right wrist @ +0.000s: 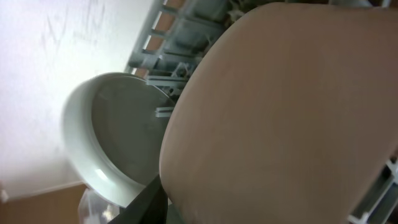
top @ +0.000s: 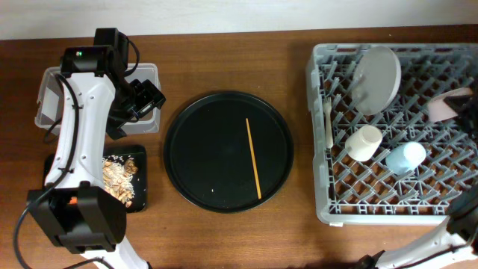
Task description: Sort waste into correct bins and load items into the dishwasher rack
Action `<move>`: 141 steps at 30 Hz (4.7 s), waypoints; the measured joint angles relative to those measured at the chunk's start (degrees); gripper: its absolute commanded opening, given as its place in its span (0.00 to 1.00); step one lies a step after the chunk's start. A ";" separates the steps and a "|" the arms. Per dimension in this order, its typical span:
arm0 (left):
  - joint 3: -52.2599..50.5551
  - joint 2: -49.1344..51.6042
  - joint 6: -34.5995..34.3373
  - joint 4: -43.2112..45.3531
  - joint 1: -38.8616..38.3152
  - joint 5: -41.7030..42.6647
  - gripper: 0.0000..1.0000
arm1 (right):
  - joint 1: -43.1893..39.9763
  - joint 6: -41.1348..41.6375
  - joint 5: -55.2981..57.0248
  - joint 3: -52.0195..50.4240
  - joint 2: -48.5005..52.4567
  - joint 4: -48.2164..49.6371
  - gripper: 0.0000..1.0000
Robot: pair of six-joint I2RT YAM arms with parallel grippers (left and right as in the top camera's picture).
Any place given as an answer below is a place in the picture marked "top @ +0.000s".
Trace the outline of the small white bowl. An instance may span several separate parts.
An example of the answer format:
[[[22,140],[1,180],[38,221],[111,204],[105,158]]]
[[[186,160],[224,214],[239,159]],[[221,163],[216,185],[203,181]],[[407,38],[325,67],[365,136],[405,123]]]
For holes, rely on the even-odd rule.
[[[462,87],[433,97],[426,104],[426,108],[428,110],[428,120],[432,123],[435,123],[456,117],[458,114],[445,103],[444,99],[451,96],[469,97],[471,95],[472,89],[469,87]]]

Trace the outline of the blue plastic cup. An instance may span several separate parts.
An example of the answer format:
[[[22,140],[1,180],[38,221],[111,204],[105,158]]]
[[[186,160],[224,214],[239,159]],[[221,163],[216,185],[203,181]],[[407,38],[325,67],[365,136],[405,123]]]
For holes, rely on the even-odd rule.
[[[418,167],[426,158],[425,148],[417,142],[408,142],[393,149],[385,158],[388,169],[397,175]]]

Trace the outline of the pile of peanut shells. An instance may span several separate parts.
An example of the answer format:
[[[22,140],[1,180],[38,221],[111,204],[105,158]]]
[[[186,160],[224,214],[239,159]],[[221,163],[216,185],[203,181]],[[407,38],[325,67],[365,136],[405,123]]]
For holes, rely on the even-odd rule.
[[[131,207],[135,196],[132,179],[138,168],[130,158],[124,164],[105,160],[103,162],[103,182],[105,190],[117,198],[126,208]]]

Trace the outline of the grey plate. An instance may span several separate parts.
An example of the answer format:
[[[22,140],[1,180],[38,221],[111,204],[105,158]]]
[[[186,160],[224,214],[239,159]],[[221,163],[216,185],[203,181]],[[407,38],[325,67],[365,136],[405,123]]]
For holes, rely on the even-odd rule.
[[[365,116],[386,109],[400,87],[399,58],[386,46],[371,47],[363,55],[353,74],[352,100]]]

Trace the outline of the white paper cup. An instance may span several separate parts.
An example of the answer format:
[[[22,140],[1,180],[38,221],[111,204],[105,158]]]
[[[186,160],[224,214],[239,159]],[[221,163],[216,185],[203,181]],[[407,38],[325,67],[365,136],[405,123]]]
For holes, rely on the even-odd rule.
[[[382,133],[377,127],[365,125],[347,138],[345,150],[355,161],[368,161],[379,148],[382,139]]]

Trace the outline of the orange carrot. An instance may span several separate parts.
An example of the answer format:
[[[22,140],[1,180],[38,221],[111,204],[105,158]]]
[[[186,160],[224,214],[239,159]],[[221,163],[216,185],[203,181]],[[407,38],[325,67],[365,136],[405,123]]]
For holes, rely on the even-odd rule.
[[[69,205],[76,205],[78,203],[77,197],[72,197],[69,201]]]

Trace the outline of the white plastic fork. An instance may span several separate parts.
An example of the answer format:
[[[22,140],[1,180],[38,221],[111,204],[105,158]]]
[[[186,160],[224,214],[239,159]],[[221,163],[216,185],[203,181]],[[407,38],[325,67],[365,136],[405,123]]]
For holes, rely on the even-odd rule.
[[[332,98],[327,97],[323,103],[323,110],[326,117],[326,148],[331,149],[334,145],[332,136]]]

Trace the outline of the brown walnut piece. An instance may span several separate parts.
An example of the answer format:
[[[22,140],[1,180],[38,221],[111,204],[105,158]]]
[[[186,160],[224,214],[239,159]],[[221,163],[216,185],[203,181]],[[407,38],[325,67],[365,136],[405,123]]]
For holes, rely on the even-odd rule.
[[[128,160],[126,160],[123,167],[125,172],[130,175],[134,175],[138,171],[138,168],[136,167],[134,160],[132,158],[129,158]]]

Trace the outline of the pile of white rice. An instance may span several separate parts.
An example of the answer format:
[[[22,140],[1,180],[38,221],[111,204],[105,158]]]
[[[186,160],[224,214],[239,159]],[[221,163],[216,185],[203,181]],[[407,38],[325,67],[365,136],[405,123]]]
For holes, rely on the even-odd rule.
[[[123,165],[126,160],[123,160],[121,157],[117,156],[113,157],[112,159],[102,159],[103,182],[106,188],[124,191],[133,190],[131,181],[136,173],[134,175],[130,175],[125,172]]]

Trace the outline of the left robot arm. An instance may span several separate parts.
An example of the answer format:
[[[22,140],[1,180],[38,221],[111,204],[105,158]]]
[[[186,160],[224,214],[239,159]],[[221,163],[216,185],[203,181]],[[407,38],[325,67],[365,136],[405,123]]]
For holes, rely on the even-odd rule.
[[[105,138],[161,108],[165,96],[150,80],[132,78],[133,42],[116,28],[96,30],[91,46],[69,47],[55,76],[63,115],[55,158],[44,186],[28,192],[31,215],[56,247],[106,268],[147,268],[128,241],[125,205],[105,189]]]

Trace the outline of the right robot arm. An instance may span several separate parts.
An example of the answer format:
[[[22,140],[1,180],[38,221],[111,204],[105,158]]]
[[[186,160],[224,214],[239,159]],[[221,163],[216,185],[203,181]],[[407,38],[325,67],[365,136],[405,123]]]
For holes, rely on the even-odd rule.
[[[477,140],[477,89],[452,90],[436,98],[456,114],[456,123]],[[462,192],[433,230],[400,249],[366,255],[354,268],[444,268],[477,259],[477,185]]]

